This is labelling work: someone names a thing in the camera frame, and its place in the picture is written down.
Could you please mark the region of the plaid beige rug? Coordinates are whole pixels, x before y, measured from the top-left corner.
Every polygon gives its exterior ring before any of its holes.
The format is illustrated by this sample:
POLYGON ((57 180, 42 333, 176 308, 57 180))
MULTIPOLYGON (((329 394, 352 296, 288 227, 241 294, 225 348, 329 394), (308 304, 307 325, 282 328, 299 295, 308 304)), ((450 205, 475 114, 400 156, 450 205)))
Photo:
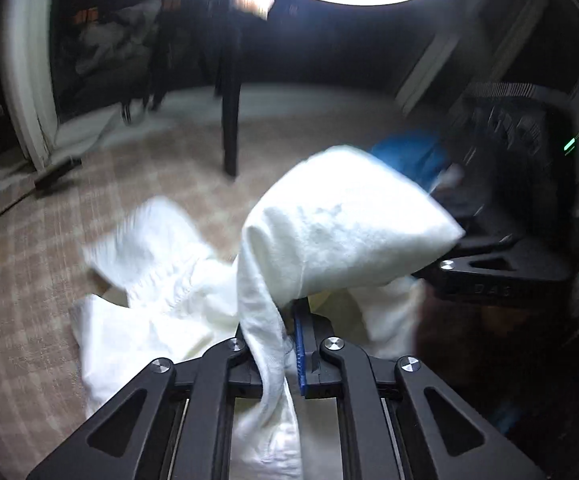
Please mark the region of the plaid beige rug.
POLYGON ((240 125, 239 174, 230 179, 220 127, 186 122, 93 153, 61 191, 26 198, 1 217, 0 474, 24 478, 84 420, 69 310, 104 288, 84 247, 165 196, 231 260, 247 212, 285 171, 329 146, 368 148, 404 128, 378 112, 250 119, 240 125))

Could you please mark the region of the black tripod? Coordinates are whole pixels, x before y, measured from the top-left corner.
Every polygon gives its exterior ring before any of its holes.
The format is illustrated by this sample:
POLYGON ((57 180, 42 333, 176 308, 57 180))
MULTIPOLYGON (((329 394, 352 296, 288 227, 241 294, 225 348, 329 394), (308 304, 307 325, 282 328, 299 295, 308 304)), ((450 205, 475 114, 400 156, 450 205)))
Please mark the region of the black tripod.
POLYGON ((181 0, 178 8, 160 9, 148 71, 139 84, 144 102, 158 110, 175 71, 169 64, 169 48, 178 32, 184 32, 188 51, 198 59, 203 76, 214 80, 215 96, 221 99, 224 172, 231 178, 238 175, 243 29, 248 21, 264 20, 273 3, 274 0, 181 0))

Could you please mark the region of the white door frame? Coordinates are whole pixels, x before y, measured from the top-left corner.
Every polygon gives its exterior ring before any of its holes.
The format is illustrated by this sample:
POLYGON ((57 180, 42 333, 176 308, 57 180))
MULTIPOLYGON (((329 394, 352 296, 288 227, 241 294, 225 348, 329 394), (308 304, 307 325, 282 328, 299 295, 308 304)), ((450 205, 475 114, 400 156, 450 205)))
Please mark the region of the white door frame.
POLYGON ((23 154, 42 171, 58 134, 52 87, 52 0, 1 0, 0 76, 5 102, 23 154))

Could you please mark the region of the blue cloth item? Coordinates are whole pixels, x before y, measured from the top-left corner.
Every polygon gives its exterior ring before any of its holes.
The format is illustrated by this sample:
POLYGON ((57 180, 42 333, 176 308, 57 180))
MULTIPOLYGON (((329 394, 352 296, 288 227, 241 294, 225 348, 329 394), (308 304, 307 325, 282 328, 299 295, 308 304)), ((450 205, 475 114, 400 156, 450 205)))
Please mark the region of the blue cloth item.
POLYGON ((427 192, 450 165, 439 135, 423 130, 389 136, 373 145, 370 153, 427 192))

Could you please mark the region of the black power adapter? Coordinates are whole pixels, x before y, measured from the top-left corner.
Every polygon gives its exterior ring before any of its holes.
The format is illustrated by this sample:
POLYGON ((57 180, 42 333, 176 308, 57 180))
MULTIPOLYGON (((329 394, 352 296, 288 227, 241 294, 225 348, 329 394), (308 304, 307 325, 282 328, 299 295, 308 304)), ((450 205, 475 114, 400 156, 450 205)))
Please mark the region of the black power adapter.
POLYGON ((40 174, 40 176, 35 180, 35 190, 37 192, 50 190, 58 180, 78 168, 81 164, 82 159, 75 156, 69 156, 60 162, 57 162, 55 165, 49 167, 45 172, 40 174))

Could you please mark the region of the white shirt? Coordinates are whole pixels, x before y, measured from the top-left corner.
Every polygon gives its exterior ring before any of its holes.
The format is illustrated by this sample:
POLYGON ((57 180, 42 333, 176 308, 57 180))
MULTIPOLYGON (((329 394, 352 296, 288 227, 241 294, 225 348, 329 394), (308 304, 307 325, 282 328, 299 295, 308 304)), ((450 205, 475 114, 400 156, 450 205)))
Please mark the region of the white shirt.
POLYGON ((407 276, 462 235, 423 188, 350 146, 314 155, 273 184, 247 216, 232 263, 181 207, 154 197, 84 249, 88 266, 127 298, 117 306, 90 295, 73 306, 86 410, 152 360, 196 359, 242 332, 264 393, 236 411, 231 477, 338 479, 335 404, 299 398, 282 310, 319 292, 373 285, 410 304, 407 276))

